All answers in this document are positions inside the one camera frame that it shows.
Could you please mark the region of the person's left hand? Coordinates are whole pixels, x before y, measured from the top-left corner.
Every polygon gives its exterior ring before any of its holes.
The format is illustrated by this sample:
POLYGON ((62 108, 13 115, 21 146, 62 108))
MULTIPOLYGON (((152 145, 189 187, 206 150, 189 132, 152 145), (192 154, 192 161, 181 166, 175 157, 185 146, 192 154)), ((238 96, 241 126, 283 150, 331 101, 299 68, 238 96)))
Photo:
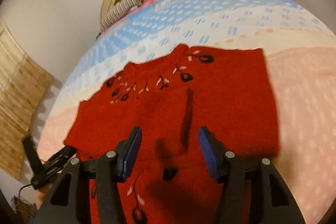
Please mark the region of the person's left hand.
POLYGON ((38 210, 51 188, 52 184, 47 184, 34 192, 34 204, 38 210))

